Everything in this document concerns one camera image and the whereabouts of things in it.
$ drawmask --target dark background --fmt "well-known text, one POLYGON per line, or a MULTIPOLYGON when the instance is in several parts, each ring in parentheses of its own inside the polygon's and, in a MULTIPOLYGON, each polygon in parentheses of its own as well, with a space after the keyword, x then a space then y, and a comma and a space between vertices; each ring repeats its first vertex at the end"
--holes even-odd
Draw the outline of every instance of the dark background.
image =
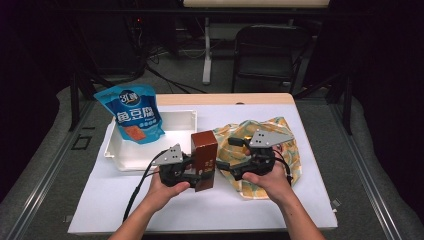
MULTIPOLYGON (((126 31, 125 19, 99 20, 109 21, 102 31, 111 32, 95 38, 98 35, 90 35, 95 26, 71 32, 69 23, 60 18, 52 20, 35 1, 1 4, 3 199, 52 126, 59 108, 56 93, 69 86, 75 69, 131 75, 140 71, 143 59, 128 35, 108 39, 126 31), (119 61, 121 54, 132 57, 119 61), (116 61, 105 61, 110 56, 116 61)), ((364 108, 375 154, 402 198, 423 221, 424 131, 420 116, 424 107, 424 8, 419 0, 340 0, 332 1, 330 6, 333 12, 370 9, 376 13, 372 19, 323 22, 304 85, 340 71, 352 76, 353 94, 364 108)))

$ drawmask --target white container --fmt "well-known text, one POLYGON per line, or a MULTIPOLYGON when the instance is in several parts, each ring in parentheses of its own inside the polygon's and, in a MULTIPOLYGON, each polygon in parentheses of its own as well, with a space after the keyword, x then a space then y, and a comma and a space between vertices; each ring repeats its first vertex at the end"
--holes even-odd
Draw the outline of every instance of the white container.
POLYGON ((192 110, 160 112, 160 116, 165 135, 157 141, 146 144, 122 139, 113 119, 113 132, 104 156, 112 159, 120 171, 140 171, 146 170, 157 154, 177 143, 184 153, 191 154, 191 134, 197 132, 197 112, 192 110))

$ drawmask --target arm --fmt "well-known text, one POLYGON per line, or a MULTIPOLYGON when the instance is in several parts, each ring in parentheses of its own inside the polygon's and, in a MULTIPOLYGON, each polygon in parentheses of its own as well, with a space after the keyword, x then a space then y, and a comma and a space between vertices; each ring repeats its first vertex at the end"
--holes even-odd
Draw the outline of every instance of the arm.
POLYGON ((287 182, 282 163, 275 162, 272 171, 264 176, 247 172, 243 179, 265 189, 280 208, 291 239, 324 239, 287 182))
POLYGON ((158 171, 159 169, 156 168, 156 173, 153 174, 149 191, 144 199, 127 220, 125 220, 118 230, 109 238, 110 240, 141 239, 153 214, 162 209, 171 198, 190 187, 188 182, 181 182, 173 187, 167 187, 160 181, 160 177, 157 173, 158 171))

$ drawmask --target forearm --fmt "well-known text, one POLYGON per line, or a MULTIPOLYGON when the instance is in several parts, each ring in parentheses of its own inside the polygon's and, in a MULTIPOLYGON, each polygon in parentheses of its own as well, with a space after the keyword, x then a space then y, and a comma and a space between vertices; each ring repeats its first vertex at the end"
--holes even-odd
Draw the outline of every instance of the forearm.
POLYGON ((283 214, 292 240, 325 239, 295 194, 279 200, 277 205, 283 214))
POLYGON ((140 240, 154 213, 146 204, 141 203, 109 239, 140 240))

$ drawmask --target human hand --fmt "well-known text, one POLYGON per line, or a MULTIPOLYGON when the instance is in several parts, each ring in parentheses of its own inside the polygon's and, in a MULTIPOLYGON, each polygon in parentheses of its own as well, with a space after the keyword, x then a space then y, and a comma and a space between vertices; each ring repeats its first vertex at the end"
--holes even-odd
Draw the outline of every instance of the human hand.
POLYGON ((180 182, 173 187, 167 187, 164 185, 159 176, 159 167, 155 168, 150 182, 150 188, 147 191, 141 204, 147 204, 149 209, 153 212, 157 212, 162 209, 171 198, 184 192, 190 187, 188 182, 180 182))
MULTIPOLYGON (((279 147, 273 147, 274 151, 282 152, 279 147)), ((275 153, 275 157, 280 158, 279 154, 275 153)), ((251 172, 243 174, 243 179, 263 188, 268 197, 275 203, 284 202, 284 196, 293 193, 290 184, 287 181, 286 171, 283 163, 275 161, 272 171, 259 176, 251 172)))

